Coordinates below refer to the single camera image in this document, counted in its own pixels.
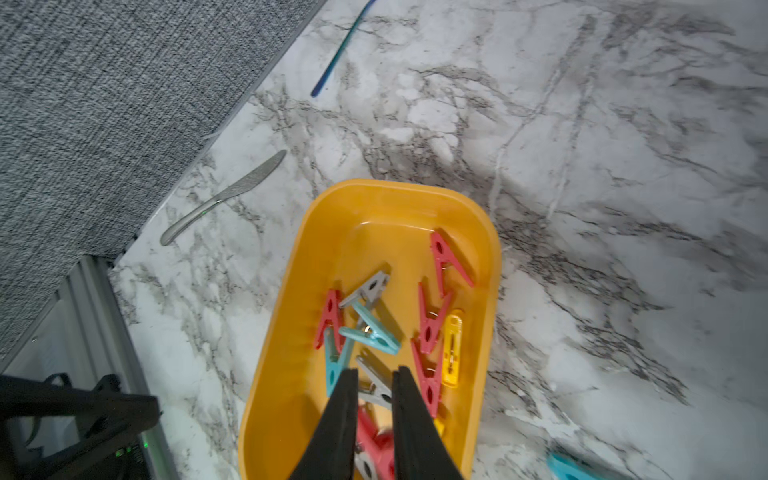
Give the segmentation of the red clothespin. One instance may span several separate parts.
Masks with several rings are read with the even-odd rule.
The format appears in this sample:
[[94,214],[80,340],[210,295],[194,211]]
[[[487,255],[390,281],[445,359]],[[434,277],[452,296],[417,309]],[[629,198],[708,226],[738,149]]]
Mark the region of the red clothespin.
[[442,298],[445,298],[447,295],[444,280],[444,270],[446,266],[453,267],[469,287],[474,287],[473,279],[455,255],[448,242],[438,231],[433,231],[430,234],[430,249],[434,260],[438,289]]
[[449,291],[443,299],[440,310],[432,316],[426,305],[425,289],[422,283],[418,284],[419,291],[419,349],[420,353],[429,355],[435,348],[440,330],[444,324],[448,309],[451,306],[454,294]]
[[440,348],[439,350],[435,367],[432,370],[429,370],[423,365],[422,354],[419,350],[419,341],[411,339],[410,344],[422,398],[430,416],[433,419],[436,419],[441,397],[443,348]]
[[344,346],[344,340],[340,334],[343,315],[340,307],[341,292],[336,289],[330,289],[326,295],[323,304],[319,323],[316,328],[313,347],[319,349],[324,342],[324,335],[327,328],[331,329],[331,339],[337,353],[340,353]]
[[357,410],[356,430],[357,451],[367,452],[373,460],[379,479],[395,478],[394,435],[391,430],[379,433],[366,408]]

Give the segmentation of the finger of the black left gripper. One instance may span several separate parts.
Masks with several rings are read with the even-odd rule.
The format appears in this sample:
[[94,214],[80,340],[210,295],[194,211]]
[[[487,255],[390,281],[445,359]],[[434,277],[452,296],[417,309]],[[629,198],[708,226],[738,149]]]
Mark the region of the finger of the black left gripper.
[[156,397],[125,393],[115,374],[90,390],[66,373],[1,377],[3,479],[151,479],[140,435],[159,423]]

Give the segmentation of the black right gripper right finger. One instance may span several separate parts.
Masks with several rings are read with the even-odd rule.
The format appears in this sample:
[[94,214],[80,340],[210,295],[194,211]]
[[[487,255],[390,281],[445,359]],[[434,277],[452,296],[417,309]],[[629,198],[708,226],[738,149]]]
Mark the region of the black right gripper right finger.
[[410,369],[393,372],[396,479],[462,479],[433,425]]

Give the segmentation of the teal clothespin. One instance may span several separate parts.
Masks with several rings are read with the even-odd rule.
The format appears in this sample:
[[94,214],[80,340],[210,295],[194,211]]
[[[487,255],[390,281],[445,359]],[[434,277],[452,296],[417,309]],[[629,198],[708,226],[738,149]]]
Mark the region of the teal clothespin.
[[338,351],[332,328],[324,330],[325,385],[328,397],[332,395],[342,371],[348,368],[354,346],[354,340],[346,339],[342,350]]
[[599,474],[584,462],[571,457],[551,453],[547,458],[547,466],[558,480],[604,480]]
[[401,343],[364,304],[360,302],[353,303],[352,308],[358,314],[359,319],[367,326],[368,330],[341,327],[339,329],[341,336],[389,355],[399,353]]

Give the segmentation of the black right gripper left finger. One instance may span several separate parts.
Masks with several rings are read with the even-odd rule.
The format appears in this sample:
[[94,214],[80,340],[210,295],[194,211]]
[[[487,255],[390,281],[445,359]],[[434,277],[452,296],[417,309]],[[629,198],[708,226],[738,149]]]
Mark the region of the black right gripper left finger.
[[358,371],[343,370],[318,425],[289,479],[354,477]]

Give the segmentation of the grey clothespin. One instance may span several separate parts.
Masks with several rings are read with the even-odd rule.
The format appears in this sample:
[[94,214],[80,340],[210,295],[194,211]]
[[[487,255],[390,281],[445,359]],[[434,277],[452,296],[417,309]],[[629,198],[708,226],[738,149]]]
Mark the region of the grey clothespin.
[[392,409],[391,380],[365,357],[358,355],[356,362],[359,369],[368,377],[367,386],[358,389],[358,397],[366,403],[379,405],[388,410]]
[[378,480],[378,473],[373,460],[367,452],[360,451],[355,454],[354,462],[363,480]]
[[390,275],[380,270],[364,281],[360,286],[347,295],[339,304],[344,309],[354,303],[364,303],[365,307],[371,310],[380,299],[386,289]]

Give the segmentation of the yellow clothespin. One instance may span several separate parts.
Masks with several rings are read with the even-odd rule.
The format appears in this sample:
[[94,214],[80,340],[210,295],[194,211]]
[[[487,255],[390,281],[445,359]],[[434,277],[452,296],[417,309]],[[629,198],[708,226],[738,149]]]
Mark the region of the yellow clothespin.
[[441,382],[448,388],[456,388],[459,383],[463,317],[461,309],[454,309],[446,316],[443,325]]
[[445,431],[445,424],[444,424],[443,420],[440,419],[440,418],[434,418],[433,419],[433,424],[434,424],[434,426],[435,426],[435,428],[436,428],[436,430],[438,432],[438,435],[440,437],[442,437],[443,434],[444,434],[444,431]]

